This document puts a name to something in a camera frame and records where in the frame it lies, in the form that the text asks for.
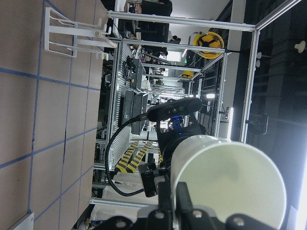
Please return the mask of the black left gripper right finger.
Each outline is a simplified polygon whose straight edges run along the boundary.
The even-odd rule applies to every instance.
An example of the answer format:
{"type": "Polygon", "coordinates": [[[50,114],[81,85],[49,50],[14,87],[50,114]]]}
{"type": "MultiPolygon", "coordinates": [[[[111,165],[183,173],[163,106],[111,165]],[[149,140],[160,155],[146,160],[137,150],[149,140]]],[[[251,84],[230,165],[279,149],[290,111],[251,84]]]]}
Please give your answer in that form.
{"type": "Polygon", "coordinates": [[[179,182],[176,188],[176,214],[180,216],[183,213],[193,211],[193,204],[189,195],[186,182],[179,182]]]}

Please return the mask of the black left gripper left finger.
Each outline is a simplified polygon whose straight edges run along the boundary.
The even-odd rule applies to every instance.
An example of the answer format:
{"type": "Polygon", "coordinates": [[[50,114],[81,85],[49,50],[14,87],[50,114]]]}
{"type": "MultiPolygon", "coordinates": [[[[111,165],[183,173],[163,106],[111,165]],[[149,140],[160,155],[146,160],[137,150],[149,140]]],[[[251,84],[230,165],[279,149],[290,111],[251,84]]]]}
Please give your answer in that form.
{"type": "Polygon", "coordinates": [[[171,189],[168,182],[159,182],[158,188],[158,210],[157,217],[166,217],[173,215],[171,189]]]}

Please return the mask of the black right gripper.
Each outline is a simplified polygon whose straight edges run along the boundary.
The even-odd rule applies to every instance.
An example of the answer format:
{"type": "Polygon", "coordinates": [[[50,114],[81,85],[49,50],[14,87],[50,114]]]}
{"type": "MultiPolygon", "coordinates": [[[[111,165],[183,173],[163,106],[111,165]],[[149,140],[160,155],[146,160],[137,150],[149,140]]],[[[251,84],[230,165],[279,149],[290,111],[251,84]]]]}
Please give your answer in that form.
{"type": "Polygon", "coordinates": [[[190,118],[187,127],[182,127],[182,115],[170,118],[167,129],[161,128],[160,121],[156,122],[158,144],[163,156],[161,167],[157,167],[154,162],[138,166],[146,197],[153,197],[158,194],[157,185],[159,182],[165,181],[165,175],[168,173],[167,167],[171,165],[171,159],[177,146],[189,137],[206,134],[206,128],[198,123],[195,115],[191,115],[190,118]]]}

